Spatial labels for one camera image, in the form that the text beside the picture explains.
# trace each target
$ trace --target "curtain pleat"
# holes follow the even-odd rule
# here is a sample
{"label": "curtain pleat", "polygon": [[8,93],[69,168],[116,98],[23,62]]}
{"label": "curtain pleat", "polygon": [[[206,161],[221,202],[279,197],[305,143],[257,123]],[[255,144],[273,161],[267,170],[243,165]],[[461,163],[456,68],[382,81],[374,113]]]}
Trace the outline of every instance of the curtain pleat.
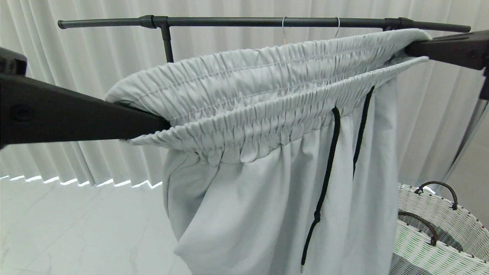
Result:
{"label": "curtain pleat", "polygon": [[[489,28],[489,1],[446,0],[1,0],[2,47],[28,58],[27,76],[103,98],[118,80],[166,62],[159,29],[61,30],[58,20],[142,15],[216,17],[407,17]],[[175,61],[239,48],[332,39],[336,28],[172,27]],[[337,37],[381,31],[341,28]],[[434,37],[451,33],[428,31]],[[482,74],[428,62],[399,77],[399,181],[443,180],[467,131]],[[0,176],[80,185],[160,184],[166,149],[118,140],[9,145]]]}

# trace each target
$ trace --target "horizontal bar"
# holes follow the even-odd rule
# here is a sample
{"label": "horizontal bar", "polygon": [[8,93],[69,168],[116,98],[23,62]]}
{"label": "horizontal bar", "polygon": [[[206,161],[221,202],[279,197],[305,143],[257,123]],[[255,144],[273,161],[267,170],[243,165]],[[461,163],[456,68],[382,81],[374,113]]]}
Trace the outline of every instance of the horizontal bar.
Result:
{"label": "horizontal bar", "polygon": [[0,144],[131,139],[170,128],[162,117],[21,75],[0,73]]}
{"label": "horizontal bar", "polygon": [[[427,30],[441,30],[452,32],[469,32],[470,26],[417,22],[409,19],[400,20],[397,18],[369,19],[369,18],[339,18],[340,27],[361,27],[361,28],[394,28],[413,27]],[[99,26],[143,26],[160,27],[164,24],[168,26],[220,26],[220,27],[337,27],[338,18],[301,18],[301,17],[167,17],[146,15],[139,18],[127,19],[95,19],[95,20],[71,20],[58,21],[60,28],[78,27],[99,27]]]}

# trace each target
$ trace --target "white marble floor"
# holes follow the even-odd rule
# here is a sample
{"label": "white marble floor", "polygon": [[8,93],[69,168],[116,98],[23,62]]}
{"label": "white marble floor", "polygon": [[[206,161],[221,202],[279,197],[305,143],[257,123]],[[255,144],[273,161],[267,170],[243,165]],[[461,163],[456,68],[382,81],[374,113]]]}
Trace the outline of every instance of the white marble floor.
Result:
{"label": "white marble floor", "polygon": [[1,275],[190,275],[161,186],[0,180]]}

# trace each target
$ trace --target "gray woven stripe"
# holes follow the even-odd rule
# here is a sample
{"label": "gray woven stripe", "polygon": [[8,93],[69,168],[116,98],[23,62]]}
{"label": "gray woven stripe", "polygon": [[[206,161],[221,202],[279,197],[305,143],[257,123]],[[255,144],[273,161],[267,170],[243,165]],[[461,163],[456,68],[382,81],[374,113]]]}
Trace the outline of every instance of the gray woven stripe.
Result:
{"label": "gray woven stripe", "polygon": [[432,273],[412,264],[397,254],[393,254],[389,275],[432,275]]}
{"label": "gray woven stripe", "polygon": [[[429,229],[426,227],[426,225],[424,225],[424,223],[420,222],[419,220],[410,216],[399,216],[398,219],[400,221],[409,224],[412,227],[421,230],[426,235],[431,236]],[[452,235],[450,235],[450,233],[446,232],[445,230],[443,230],[441,227],[437,225],[432,224],[432,226],[435,228],[436,233],[438,234],[439,241],[447,244],[448,246],[455,248],[456,250],[464,251],[462,245]]]}

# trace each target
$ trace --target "vertical rack pole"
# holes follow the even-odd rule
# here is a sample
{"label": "vertical rack pole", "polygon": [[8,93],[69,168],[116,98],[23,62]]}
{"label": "vertical rack pole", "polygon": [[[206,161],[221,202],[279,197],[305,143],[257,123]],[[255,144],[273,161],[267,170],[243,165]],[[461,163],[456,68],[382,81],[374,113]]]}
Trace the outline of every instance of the vertical rack pole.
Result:
{"label": "vertical rack pole", "polygon": [[163,36],[163,44],[165,47],[166,62],[173,63],[172,38],[170,36],[170,26],[167,21],[161,25],[161,35]]}

